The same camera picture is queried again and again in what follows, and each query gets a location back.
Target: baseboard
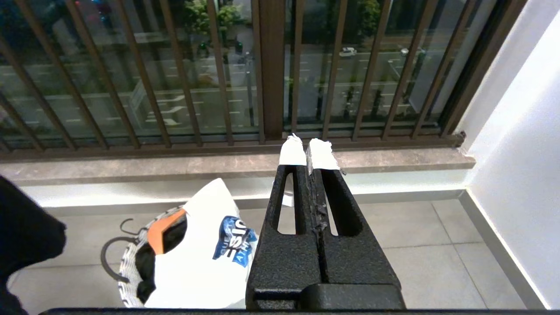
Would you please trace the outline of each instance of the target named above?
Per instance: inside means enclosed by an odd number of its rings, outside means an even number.
[[[539,299],[527,278],[523,275],[514,259],[507,252],[504,244],[500,241],[486,218],[478,208],[477,204],[471,198],[468,191],[463,191],[459,196],[459,202],[465,209],[469,218],[482,236],[482,239],[502,267],[504,273],[514,286],[517,294],[525,303],[527,309],[546,309],[542,301]]]
[[[407,202],[407,201],[434,201],[457,199],[462,190],[449,191],[425,191],[425,192],[398,192],[398,193],[370,193],[356,194],[354,198],[358,203],[385,203],[385,202]],[[82,215],[122,215],[122,214],[153,214],[164,212],[179,206],[184,201],[165,201],[155,203],[134,203],[122,205],[86,205],[86,206],[64,206],[45,207],[45,210],[55,217],[82,216]],[[265,198],[234,198],[240,210],[266,209],[268,199]]]

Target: black cloth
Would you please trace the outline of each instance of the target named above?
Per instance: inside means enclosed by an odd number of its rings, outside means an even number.
[[[186,219],[164,232],[164,253],[174,249],[185,238]],[[138,252],[136,252],[136,270],[142,278],[142,282],[138,284],[136,296],[142,303],[145,303],[150,294],[156,289],[153,282],[153,273],[156,263],[156,254],[148,243],[144,244]]]
[[[54,258],[66,244],[66,226],[0,176],[0,314],[27,314],[7,289],[9,276]]]

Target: white tape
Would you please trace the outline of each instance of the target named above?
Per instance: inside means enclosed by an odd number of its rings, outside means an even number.
[[[309,174],[314,169],[340,169],[337,160],[334,158],[331,145],[329,141],[322,141],[317,138],[309,141],[306,154]]]
[[[304,145],[294,133],[288,136],[288,139],[280,149],[279,165],[306,165]]]

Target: car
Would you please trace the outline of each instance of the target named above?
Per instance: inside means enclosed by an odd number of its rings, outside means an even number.
[[[358,53],[354,47],[344,47],[342,51],[338,53],[341,57],[351,57],[355,56]]]

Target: gray floor tile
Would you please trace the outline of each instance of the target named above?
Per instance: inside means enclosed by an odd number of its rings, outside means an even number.
[[[64,252],[53,259],[40,262],[32,266],[83,266],[100,264],[99,253],[101,247],[109,239],[118,236],[131,236],[120,231],[120,223],[133,218],[124,224],[123,228],[137,232],[159,214],[136,215],[97,215],[97,216],[67,216],[58,218],[66,224],[66,246]],[[116,242],[107,251],[109,263],[118,263],[123,255],[126,242]]]
[[[457,244],[455,247],[488,308],[525,309],[486,244]]]
[[[453,245],[384,250],[408,308],[485,308]]]
[[[483,242],[459,200],[432,201],[453,243]]]
[[[248,227],[254,229],[257,234],[260,234],[266,211],[266,209],[240,210],[239,214]],[[296,220],[293,207],[282,207],[280,211],[280,221],[278,222],[278,231],[282,234],[296,233]]]
[[[451,243],[428,201],[372,203],[360,209],[383,248]]]
[[[116,281],[100,265],[28,268],[11,292],[30,315],[57,307],[124,307]]]

